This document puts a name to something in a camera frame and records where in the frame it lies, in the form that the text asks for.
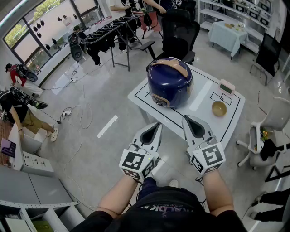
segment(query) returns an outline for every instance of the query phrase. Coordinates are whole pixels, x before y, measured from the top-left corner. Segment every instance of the red shirt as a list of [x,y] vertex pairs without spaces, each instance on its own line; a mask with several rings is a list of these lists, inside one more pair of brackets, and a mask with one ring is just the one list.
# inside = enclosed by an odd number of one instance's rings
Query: red shirt
[[[13,65],[11,67],[10,76],[11,76],[11,79],[12,79],[13,84],[15,84],[16,83],[16,77],[15,76],[18,76],[19,77],[18,73],[16,72],[16,65]],[[20,83],[21,86],[24,86],[24,84],[26,82],[26,78],[20,77],[19,79],[22,82],[22,83]]]

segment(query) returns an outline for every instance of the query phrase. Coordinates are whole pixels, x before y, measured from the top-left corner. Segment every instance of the rice cooker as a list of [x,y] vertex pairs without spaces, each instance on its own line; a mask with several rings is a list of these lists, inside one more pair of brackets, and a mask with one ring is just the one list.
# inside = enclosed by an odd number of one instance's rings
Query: rice cooker
[[164,107],[178,107],[189,99],[193,89],[190,68],[175,58],[153,61],[147,78],[153,101]]

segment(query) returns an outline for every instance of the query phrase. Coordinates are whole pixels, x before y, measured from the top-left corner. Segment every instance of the hand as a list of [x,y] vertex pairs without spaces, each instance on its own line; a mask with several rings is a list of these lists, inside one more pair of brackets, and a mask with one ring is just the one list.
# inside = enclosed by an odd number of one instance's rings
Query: hand
[[22,130],[22,129],[19,131],[19,135],[20,135],[20,138],[21,138],[21,139],[24,138],[24,133],[23,133],[23,130]]
[[166,10],[162,6],[160,6],[158,10],[160,11],[161,14],[166,13]]

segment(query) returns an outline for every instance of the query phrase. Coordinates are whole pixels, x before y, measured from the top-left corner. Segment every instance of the rice cooker handle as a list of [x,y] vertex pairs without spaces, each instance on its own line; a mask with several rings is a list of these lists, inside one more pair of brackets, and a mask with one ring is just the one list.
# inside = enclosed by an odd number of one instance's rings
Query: rice cooker handle
[[189,75],[188,71],[186,71],[185,68],[183,68],[178,60],[157,60],[155,63],[151,64],[151,66],[157,65],[157,64],[163,64],[163,65],[168,65],[174,69],[176,69],[178,72],[181,73],[185,78]]

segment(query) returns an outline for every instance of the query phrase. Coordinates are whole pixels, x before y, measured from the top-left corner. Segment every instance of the rice cooker lid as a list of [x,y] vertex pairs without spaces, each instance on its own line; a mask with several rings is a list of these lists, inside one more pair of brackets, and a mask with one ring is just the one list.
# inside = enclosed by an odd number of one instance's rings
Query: rice cooker lid
[[162,60],[176,62],[188,72],[187,76],[185,77],[180,71],[171,66],[154,64],[156,63],[154,62],[148,70],[148,82],[163,90],[174,89],[178,91],[188,86],[189,82],[192,81],[192,74],[187,64],[175,58],[164,58]]

